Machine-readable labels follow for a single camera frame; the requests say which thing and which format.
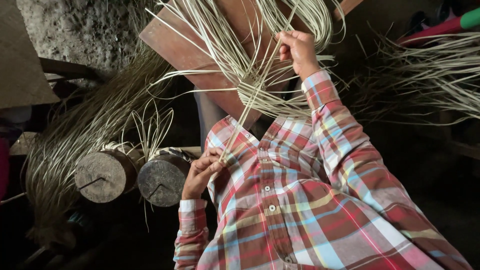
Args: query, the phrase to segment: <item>shirt sleeve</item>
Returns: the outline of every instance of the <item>shirt sleeve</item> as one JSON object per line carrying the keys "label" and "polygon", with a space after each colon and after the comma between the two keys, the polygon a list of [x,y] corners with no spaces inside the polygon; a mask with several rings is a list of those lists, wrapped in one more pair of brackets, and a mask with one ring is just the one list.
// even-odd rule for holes
{"label": "shirt sleeve", "polygon": [[369,205],[445,269],[471,269],[384,166],[363,127],[342,105],[328,73],[311,75],[302,89],[332,187]]}
{"label": "shirt sleeve", "polygon": [[202,199],[181,200],[180,229],[175,240],[175,269],[195,269],[208,245],[208,228]]}

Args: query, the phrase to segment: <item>shirt cuff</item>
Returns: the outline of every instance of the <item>shirt cuff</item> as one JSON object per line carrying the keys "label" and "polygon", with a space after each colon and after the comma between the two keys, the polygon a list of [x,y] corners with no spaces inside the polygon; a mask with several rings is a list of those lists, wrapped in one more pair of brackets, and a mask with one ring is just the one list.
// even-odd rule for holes
{"label": "shirt cuff", "polygon": [[328,102],[340,99],[335,85],[330,79],[330,75],[325,70],[310,75],[302,83],[301,89],[305,93],[308,105],[312,110],[320,108]]}
{"label": "shirt cuff", "polygon": [[179,208],[180,230],[182,232],[203,230],[207,226],[205,207],[202,199],[181,200]]}

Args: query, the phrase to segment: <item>red object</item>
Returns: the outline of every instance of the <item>red object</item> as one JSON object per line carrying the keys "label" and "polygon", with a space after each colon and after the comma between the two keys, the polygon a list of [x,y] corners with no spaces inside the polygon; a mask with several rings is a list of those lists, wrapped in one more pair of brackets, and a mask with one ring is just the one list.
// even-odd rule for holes
{"label": "red object", "polygon": [[7,192],[9,170],[8,154],[8,143],[0,138],[0,200]]}
{"label": "red object", "polygon": [[462,17],[457,17],[455,19],[446,21],[437,26],[430,27],[421,32],[415,33],[411,36],[402,37],[399,40],[397,40],[397,44],[402,45],[404,47],[410,46],[410,45],[418,45],[418,44],[425,43],[429,40],[432,40],[433,38],[430,36],[458,33],[463,29],[460,24],[461,18]]}

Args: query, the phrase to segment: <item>left hand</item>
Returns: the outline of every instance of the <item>left hand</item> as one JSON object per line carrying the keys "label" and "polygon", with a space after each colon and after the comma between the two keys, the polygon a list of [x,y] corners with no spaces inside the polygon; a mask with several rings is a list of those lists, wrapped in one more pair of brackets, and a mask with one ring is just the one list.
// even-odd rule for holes
{"label": "left hand", "polygon": [[199,159],[192,162],[183,186],[182,200],[200,199],[210,177],[225,167],[225,164],[218,162],[222,152],[220,148],[210,148]]}

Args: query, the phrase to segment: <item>person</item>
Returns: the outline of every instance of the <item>person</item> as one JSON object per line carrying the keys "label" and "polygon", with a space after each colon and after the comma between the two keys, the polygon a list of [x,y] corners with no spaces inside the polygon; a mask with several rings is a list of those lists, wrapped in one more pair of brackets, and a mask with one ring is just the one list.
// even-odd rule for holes
{"label": "person", "polygon": [[[275,119],[263,138],[213,125],[180,201],[176,269],[471,269],[384,166],[316,60],[313,37],[281,32],[312,121]],[[217,207],[208,241],[201,193]]]}

